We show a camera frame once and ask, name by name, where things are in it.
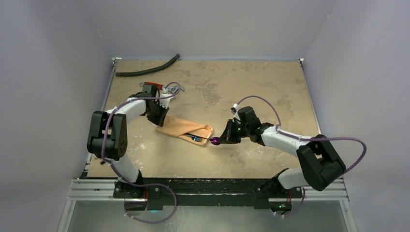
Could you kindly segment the peach cloth napkin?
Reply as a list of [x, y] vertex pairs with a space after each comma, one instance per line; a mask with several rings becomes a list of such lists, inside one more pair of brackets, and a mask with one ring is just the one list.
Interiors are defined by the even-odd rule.
[[200, 146], [205, 146], [207, 141], [200, 143], [195, 142], [190, 137], [185, 136], [185, 133], [210, 138], [212, 133], [214, 132], [213, 127], [210, 125], [199, 124], [172, 115], [167, 115], [164, 119], [163, 126], [156, 127], [155, 131]]

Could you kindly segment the purple metallic spoon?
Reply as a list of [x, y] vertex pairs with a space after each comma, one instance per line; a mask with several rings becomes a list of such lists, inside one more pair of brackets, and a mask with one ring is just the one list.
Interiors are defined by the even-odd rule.
[[213, 144], [213, 145], [220, 145], [220, 138], [219, 138], [219, 137], [209, 138], [209, 141], [210, 141], [211, 144]]

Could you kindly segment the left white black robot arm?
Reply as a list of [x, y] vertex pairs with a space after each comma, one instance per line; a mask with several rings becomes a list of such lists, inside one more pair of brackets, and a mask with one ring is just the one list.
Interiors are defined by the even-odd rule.
[[126, 183], [125, 191], [133, 198], [140, 197], [146, 186], [142, 174], [127, 155], [127, 125], [139, 116], [161, 127], [174, 97], [157, 84], [143, 84], [142, 90], [130, 95], [122, 104], [107, 111], [95, 111], [91, 116], [87, 150], [107, 163], [119, 182]]

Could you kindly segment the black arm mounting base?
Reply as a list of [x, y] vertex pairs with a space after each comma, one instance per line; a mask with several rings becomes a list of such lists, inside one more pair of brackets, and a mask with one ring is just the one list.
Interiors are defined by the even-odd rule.
[[291, 199], [301, 199], [301, 187], [284, 191], [266, 188], [268, 179], [255, 178], [153, 178], [144, 177], [146, 185], [137, 188], [114, 182], [113, 197], [127, 202], [141, 200], [148, 210], [162, 210], [164, 206], [247, 206], [254, 209], [271, 207], [290, 209]]

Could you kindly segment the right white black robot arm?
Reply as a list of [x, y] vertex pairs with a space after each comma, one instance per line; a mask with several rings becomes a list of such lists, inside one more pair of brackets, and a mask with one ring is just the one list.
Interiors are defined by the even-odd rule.
[[262, 123], [250, 106], [236, 110], [234, 117], [227, 121], [222, 135], [210, 141], [214, 145], [238, 144], [243, 138], [279, 149], [298, 159], [299, 168], [286, 168], [265, 184], [279, 197], [295, 187], [312, 187], [322, 191], [347, 170], [326, 136], [301, 136], [280, 130], [274, 124]]

